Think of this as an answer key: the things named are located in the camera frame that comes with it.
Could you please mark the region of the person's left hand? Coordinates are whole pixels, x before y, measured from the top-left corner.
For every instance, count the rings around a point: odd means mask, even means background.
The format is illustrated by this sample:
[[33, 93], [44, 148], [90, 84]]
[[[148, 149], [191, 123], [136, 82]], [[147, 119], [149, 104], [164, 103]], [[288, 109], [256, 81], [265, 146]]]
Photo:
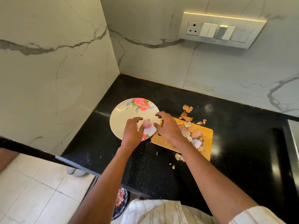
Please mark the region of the person's left hand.
[[122, 149], [132, 152], [140, 144], [143, 137], [138, 136], [137, 123], [142, 120], [142, 117], [127, 120], [121, 143]]

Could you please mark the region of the person's right hand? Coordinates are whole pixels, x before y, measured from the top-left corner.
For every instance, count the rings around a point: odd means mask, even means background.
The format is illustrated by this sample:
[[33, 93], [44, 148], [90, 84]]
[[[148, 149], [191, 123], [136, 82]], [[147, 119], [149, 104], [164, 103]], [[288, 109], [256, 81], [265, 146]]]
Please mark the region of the person's right hand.
[[162, 136], [167, 139], [172, 145], [178, 145], [183, 142], [186, 138], [182, 135], [180, 128], [174, 118], [164, 112], [160, 111], [155, 114], [159, 119], [163, 120]]

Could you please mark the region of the person's right forearm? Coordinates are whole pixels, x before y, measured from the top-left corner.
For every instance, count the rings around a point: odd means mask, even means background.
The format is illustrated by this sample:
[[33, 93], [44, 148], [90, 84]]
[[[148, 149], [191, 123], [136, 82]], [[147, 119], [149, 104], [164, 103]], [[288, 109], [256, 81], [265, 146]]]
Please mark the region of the person's right forearm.
[[258, 206], [250, 196], [204, 158], [187, 138], [175, 138], [171, 143], [183, 156], [218, 224], [228, 224], [241, 212]]

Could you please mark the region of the person's left forearm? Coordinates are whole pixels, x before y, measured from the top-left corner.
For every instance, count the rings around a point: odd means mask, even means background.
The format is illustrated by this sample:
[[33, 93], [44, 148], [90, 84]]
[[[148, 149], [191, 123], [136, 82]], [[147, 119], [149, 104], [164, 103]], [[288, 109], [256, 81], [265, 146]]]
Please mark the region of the person's left forearm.
[[122, 145], [68, 224], [110, 224], [128, 159], [137, 145]]

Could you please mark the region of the cream floral plate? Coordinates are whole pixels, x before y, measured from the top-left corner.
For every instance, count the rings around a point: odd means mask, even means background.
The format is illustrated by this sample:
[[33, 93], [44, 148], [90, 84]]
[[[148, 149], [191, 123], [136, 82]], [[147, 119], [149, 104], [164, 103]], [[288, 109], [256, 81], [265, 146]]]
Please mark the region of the cream floral plate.
[[[156, 133], [156, 128], [153, 123], [160, 124], [161, 119], [155, 116], [159, 112], [158, 107], [151, 101], [145, 98], [129, 98], [118, 104], [110, 115], [110, 128], [114, 135], [123, 139], [123, 133], [128, 119], [134, 117], [142, 117], [143, 120], [149, 119], [152, 123], [152, 128], [144, 129], [144, 135], [141, 141], [145, 141]], [[137, 123], [137, 129], [142, 125], [142, 121]]]

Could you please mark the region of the pile of onion peels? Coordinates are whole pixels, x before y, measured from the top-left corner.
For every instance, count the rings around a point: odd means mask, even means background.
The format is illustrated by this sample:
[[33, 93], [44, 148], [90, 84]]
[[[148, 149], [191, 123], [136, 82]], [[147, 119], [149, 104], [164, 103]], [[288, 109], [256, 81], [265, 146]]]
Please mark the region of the pile of onion peels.
[[[181, 114], [180, 117], [179, 117], [179, 121], [177, 121], [177, 119], [175, 119], [175, 121], [176, 121], [176, 123], [178, 124], [178, 126], [179, 126], [179, 128], [180, 128], [180, 131], [181, 131], [181, 133], [182, 133], [182, 135], [183, 135], [185, 138], [187, 138], [187, 140], [189, 141], [189, 143], [191, 143], [192, 146], [195, 147], [195, 149], [197, 150], [197, 149], [201, 146], [201, 143], [202, 143], [202, 142], [200, 141], [200, 139], [193, 139], [193, 138], [191, 137], [191, 132], [192, 132], [192, 131], [189, 131], [189, 130], [188, 130], [188, 128], [191, 127], [191, 123], [193, 123], [193, 122], [192, 122], [193, 117], [189, 117], [189, 116], [188, 116], [188, 113], [191, 113], [191, 112], [192, 112], [193, 107], [192, 107], [192, 106], [188, 106], [188, 105], [184, 105], [184, 106], [182, 107], [182, 109], [183, 109], [183, 112], [182, 112], [182, 114]], [[199, 122], [197, 122], [197, 123], [195, 123], [195, 124], [203, 126], [203, 125], [206, 124], [206, 122], [207, 122], [207, 120], [206, 120], [206, 119], [203, 119], [202, 121], [199, 121]]]

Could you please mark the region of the yellow wooden cutting board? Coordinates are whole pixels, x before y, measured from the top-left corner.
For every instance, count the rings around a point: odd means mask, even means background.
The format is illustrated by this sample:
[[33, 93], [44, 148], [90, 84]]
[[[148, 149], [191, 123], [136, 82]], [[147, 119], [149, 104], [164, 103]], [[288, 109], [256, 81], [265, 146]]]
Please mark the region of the yellow wooden cutting board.
[[[213, 140], [213, 130], [209, 128], [205, 128], [201, 125], [197, 125], [194, 123], [190, 124], [191, 127], [188, 128], [189, 131], [199, 130], [202, 132], [202, 137], [200, 138], [201, 146], [197, 149], [208, 161], [211, 159], [211, 148], [212, 148], [212, 140]], [[172, 150], [178, 154], [180, 151], [172, 145], [168, 140], [164, 137], [160, 136], [158, 132], [156, 132], [151, 139], [151, 143], [158, 145], [160, 147], [164, 147], [166, 149]]]

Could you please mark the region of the black waste bin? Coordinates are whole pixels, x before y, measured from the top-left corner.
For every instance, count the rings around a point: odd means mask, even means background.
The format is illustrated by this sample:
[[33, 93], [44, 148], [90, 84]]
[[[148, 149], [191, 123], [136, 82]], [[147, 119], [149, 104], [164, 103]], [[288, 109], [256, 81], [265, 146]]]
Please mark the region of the black waste bin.
[[120, 217], [125, 211], [130, 201], [130, 192], [124, 188], [120, 188], [118, 191], [118, 196], [112, 216], [112, 221]]

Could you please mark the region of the grey shoe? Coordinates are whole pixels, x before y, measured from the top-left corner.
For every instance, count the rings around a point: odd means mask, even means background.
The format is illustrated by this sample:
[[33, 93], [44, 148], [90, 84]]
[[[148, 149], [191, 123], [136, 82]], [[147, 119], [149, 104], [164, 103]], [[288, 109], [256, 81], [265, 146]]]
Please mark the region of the grey shoe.
[[67, 167], [66, 173], [68, 175], [73, 175], [74, 177], [77, 177], [77, 178], [81, 178], [81, 177], [88, 175], [88, 173], [86, 171], [83, 171], [81, 169], [76, 169], [73, 167]]

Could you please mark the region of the cream striped shirt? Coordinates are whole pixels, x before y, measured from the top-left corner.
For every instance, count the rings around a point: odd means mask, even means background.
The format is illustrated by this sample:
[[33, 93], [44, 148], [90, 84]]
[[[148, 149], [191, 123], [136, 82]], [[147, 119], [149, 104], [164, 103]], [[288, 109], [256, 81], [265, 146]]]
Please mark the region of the cream striped shirt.
[[[172, 200], [133, 200], [123, 213], [121, 224], [218, 224], [196, 208]], [[228, 224], [286, 224], [263, 206], [247, 209]]]

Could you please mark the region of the white wall switch panel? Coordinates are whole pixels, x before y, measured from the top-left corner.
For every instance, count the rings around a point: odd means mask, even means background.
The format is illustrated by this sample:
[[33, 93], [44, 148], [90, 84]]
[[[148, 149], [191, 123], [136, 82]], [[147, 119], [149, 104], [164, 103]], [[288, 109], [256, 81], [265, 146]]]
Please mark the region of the white wall switch panel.
[[249, 49], [267, 19], [184, 12], [179, 38], [209, 44]]

